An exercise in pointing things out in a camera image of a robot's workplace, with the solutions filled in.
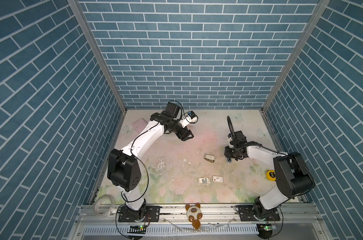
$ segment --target vent grille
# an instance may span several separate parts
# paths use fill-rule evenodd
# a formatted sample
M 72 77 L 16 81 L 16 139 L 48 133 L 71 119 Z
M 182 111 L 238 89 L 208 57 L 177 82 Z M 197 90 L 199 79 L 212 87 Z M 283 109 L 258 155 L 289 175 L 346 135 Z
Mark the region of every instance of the vent grille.
M 158 236 L 187 236 L 187 235 L 227 235 L 227 234 L 259 234 L 257 231 L 256 224 L 236 224 L 230 225 L 229 227 L 213 227 L 210 225 L 203 224 L 201 229 L 204 231 L 196 232 L 193 231 L 193 227 L 188 225 L 177 225 L 175 228 L 170 224 L 157 224 L 151 225 L 147 228 L 146 236 L 148 237 L 158 237 Z M 122 234 L 127 235 L 127 231 L 130 230 L 134 232 L 135 230 L 130 229 L 130 225 L 120 225 L 118 226 L 119 231 Z M 88 225 L 85 227 L 83 235 L 120 235 L 116 230 L 116 226 L 103 226 L 103 225 Z M 142 234 L 130 233 L 131 236 L 142 236 Z

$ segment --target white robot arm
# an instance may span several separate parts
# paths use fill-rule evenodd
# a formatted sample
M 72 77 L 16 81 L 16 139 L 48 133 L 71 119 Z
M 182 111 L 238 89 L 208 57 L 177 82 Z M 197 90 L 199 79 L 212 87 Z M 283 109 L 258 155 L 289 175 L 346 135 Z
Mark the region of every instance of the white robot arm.
M 227 162 L 251 157 L 274 166 L 276 186 L 255 199 L 253 211 L 256 218 L 268 218 L 280 204 L 309 192 L 315 186 L 312 174 L 298 152 L 276 152 L 260 143 L 247 142 L 242 131 L 234 132 L 229 117 L 227 121 L 230 131 L 229 146 L 224 149 Z
M 144 194 L 141 195 L 136 187 L 141 179 L 137 160 L 141 161 L 144 153 L 165 131 L 174 132 L 182 141 L 193 138 L 186 126 L 196 123 L 198 117 L 193 111 L 189 111 L 176 119 L 179 110 L 178 105 L 168 102 L 162 113 L 151 115 L 150 122 L 132 142 L 121 150 L 113 149 L 109 154 L 107 177 L 122 191 L 129 215 L 134 219 L 141 219 L 146 211 Z

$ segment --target stuffed animal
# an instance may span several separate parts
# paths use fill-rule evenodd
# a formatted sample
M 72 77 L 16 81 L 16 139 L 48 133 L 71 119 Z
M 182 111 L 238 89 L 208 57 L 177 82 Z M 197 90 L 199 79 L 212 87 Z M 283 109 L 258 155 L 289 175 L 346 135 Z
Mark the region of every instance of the stuffed animal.
M 200 203 L 195 204 L 195 206 L 191 206 L 189 204 L 185 205 L 185 210 L 187 210 L 187 218 L 192 223 L 192 226 L 195 229 L 200 228 L 200 221 L 203 217 L 203 214 L 200 210 Z

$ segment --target black bracket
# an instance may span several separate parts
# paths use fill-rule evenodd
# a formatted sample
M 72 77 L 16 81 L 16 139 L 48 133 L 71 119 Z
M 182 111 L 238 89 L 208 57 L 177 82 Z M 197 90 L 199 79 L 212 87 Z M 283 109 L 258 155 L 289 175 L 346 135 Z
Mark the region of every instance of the black bracket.
M 236 211 L 239 213 L 240 220 L 242 222 L 249 222 L 249 221 L 262 221 L 262 219 L 258 219 L 255 217 L 253 204 L 249 205 L 236 205 Z M 280 221 L 280 216 L 278 211 L 274 211 L 270 213 L 269 221 Z
M 136 218 L 129 216 L 129 210 L 127 206 L 121 208 L 118 222 L 135 222 Z M 149 213 L 151 222 L 159 222 L 160 206 L 147 206 L 144 215 L 148 217 L 147 213 Z

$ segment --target brick wallpaper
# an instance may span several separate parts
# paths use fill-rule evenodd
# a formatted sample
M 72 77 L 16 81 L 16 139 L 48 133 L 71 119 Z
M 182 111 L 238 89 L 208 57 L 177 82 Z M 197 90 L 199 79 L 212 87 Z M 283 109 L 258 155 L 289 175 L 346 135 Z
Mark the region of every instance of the brick wallpaper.
M 261 108 L 318 0 L 80 0 L 128 108 Z
M 332 237 L 363 239 L 363 0 L 331 0 L 267 114 Z
M 0 240 L 68 237 L 120 116 L 66 0 L 0 0 Z

